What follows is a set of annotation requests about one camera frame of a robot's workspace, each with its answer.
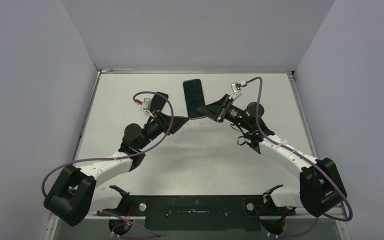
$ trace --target screw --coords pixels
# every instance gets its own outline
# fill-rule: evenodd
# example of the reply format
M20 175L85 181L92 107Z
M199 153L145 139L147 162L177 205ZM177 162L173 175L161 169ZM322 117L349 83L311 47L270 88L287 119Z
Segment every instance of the screw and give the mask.
M253 210L254 210L254 204L252 204L251 202L248 203L248 204L246 205L246 209L248 209L249 211L253 211Z
M139 210L140 211L145 211L147 209L147 205L145 204L145 203L141 203L141 204L139 204Z

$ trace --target white table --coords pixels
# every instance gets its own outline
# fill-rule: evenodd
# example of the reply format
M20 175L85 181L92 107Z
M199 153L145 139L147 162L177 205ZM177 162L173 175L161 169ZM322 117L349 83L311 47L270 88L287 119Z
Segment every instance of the white table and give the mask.
M311 154L285 73L108 73L102 74L98 82L78 159L110 156L119 149L128 124L143 126L148 116L132 101L136 92L166 93L175 115L187 116L183 81L201 79L205 102L209 104L224 94L233 95L231 83L256 76L264 79L261 104L265 108L263 120L269 129L292 146ZM234 105L245 109L248 103L255 102L258 87L255 81L244 88ZM163 112L170 114L167 104ZM297 179L275 161L257 154L247 145L237 145L239 135L227 121L218 124L208 118L190 120L148 152L137 169L114 177L103 187L117 185L132 195L254 195L279 184L299 186Z

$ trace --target metal frame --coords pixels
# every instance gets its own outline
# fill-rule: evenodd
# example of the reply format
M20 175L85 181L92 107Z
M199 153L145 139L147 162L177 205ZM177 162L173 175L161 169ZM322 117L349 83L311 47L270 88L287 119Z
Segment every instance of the metal frame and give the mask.
M84 119L83 127L80 132L80 138L78 140L78 144L75 150L75 154L73 156L73 159L75 160L80 151L80 147L82 145L83 141L83 135L86 130L86 126L88 124L88 119L90 116L90 112L92 109L92 105L95 99L95 94L99 85L99 81L101 78L101 74L197 74L197 73L204 73L204 74L252 74L252 73L266 73L266 74L279 74L279 73L286 73L289 78L289 83L292 89L292 93L295 98L296 105L298 107L298 111L301 117L301 122L304 126L305 134L307 136L307 140L310 146L311 153L314 157L318 157L316 148L314 145L314 141L310 132L310 128L306 119L306 116L304 114L301 101L298 95L298 91L296 89L295 85L295 79L292 71L266 71L266 70L256 70L256 69L250 69L250 70L243 70L243 69L231 69L231 68L203 68L198 70L191 70L191 69L173 69L173 70L153 70L153 69L101 69L98 70L95 85L93 87L93 91L90 97L90 102L88 106L88 110ZM345 208L343 204L340 204L331 210L328 211L329 214L335 215L335 216L344 216ZM144 219L144 216L130 216L128 219ZM261 216L261 219L278 219L278 216ZM290 216L290 218L294 219L311 219L314 218L312 215L310 215L308 212L305 211L305 209L297 209L296 215ZM108 216L97 216L96 213L91 213L85 217L85 219L116 219L115 217L108 217ZM49 222L44 234L44 240L53 240L54 235L56 232L57 224L58 224L59 218L55 216L54 214L50 214L49 216ZM338 228L339 235L342 240L350 240L351 235L348 230L348 226L346 222L336 221L336 225Z

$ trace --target gray wall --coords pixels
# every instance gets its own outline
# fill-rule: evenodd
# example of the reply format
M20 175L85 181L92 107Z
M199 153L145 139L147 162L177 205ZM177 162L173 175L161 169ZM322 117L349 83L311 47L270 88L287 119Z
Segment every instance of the gray wall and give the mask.
M336 0L295 77L316 149L349 193L353 239L384 239L384 1Z
M99 69L295 70L334 0L63 0Z
M42 239L41 181L72 160L96 75L60 0L0 0L0 240Z

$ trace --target phone screen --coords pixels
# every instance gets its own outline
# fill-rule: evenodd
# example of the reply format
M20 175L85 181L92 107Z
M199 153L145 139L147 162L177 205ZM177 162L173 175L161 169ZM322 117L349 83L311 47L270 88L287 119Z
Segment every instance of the phone screen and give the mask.
M189 119L204 118L205 115L197 111L197 108L205 105L203 86L200 79L183 82L184 99L186 100L187 117Z

